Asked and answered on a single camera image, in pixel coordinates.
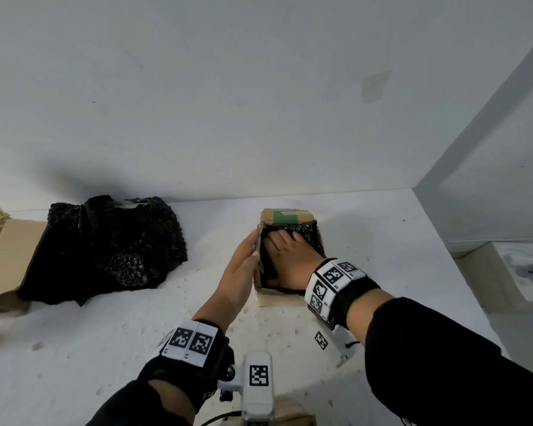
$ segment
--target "right hand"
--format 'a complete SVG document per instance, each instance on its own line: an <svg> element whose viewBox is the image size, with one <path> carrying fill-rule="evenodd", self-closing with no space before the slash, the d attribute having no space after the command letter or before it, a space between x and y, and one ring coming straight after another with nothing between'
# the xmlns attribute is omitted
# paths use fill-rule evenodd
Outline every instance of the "right hand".
<svg viewBox="0 0 533 426"><path fill-rule="evenodd" d="M278 272L278 279L267 280L270 287L305 290L312 273L325 260L298 232L292 236L286 230L270 232L264 244Z"/></svg>

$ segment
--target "small cardboard box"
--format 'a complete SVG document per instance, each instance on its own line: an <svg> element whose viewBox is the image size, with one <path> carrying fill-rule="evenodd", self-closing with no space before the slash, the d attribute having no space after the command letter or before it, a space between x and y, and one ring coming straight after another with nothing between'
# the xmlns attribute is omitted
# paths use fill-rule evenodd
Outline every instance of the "small cardboard box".
<svg viewBox="0 0 533 426"><path fill-rule="evenodd" d="M47 222L9 218L0 209L0 314L23 314L29 302L20 300L16 290L24 283L33 255Z"/></svg>
<svg viewBox="0 0 533 426"><path fill-rule="evenodd" d="M255 245L257 251L261 250L261 234L263 228L267 225L281 224L303 224L314 221L314 215L309 211L301 209L263 209L261 212L261 221L259 222L259 239ZM322 244L322 236L318 230L318 241ZM257 303L260 307L273 306L305 306L304 297L299 294L283 293L274 288L266 288L262 285L261 274L264 271L262 260L253 276L253 286Z"/></svg>

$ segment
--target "wrist strap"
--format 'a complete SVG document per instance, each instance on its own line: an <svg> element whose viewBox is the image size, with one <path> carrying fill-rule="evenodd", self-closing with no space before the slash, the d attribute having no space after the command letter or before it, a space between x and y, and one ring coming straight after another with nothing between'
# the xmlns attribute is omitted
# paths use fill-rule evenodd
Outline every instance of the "wrist strap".
<svg viewBox="0 0 533 426"><path fill-rule="evenodd" d="M308 309L327 327L336 324L347 329L346 317L351 304L377 283L358 267L346 260L328 258L314 271L306 287Z"/></svg>
<svg viewBox="0 0 533 426"><path fill-rule="evenodd" d="M217 390L217 380L223 380L228 366L235 363L229 338L206 320L184 320L170 334L138 380L163 380L178 387L197 413Z"/></svg>

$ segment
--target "speckled white surface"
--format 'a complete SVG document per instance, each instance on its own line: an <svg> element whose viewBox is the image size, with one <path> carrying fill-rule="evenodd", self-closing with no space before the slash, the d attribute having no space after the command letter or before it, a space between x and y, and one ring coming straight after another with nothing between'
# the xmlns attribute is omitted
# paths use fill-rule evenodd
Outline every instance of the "speckled white surface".
<svg viewBox="0 0 533 426"><path fill-rule="evenodd" d="M0 319L0 426L86 423L136 377L163 335L213 292L265 207L312 211L328 254L350 259L393 295L435 308L501 346L411 190L171 206L184 229L189 260L160 288L97 296L81 308L35 303L26 316ZM45 219L46 211L14 217ZM276 393L293 395L320 425L398 426L398 417L370 392L362 351L337 369L338 355L314 342L315 327L305 307L258 308L251 296L228 336L237 361L250 349L269 351ZM195 424L232 407L237 397L220 403L216 394Z"/></svg>

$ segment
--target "black cable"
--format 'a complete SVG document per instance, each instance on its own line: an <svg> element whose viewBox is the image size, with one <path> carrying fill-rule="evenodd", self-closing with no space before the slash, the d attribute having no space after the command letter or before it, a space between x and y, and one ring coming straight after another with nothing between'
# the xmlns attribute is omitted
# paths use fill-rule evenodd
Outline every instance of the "black cable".
<svg viewBox="0 0 533 426"><path fill-rule="evenodd" d="M213 417L212 419L203 423L201 426L207 426L208 424L211 424L216 420L224 419L225 417L240 417L241 415L242 415L241 411L229 411L229 412L226 412L225 414L221 414L220 416Z"/></svg>

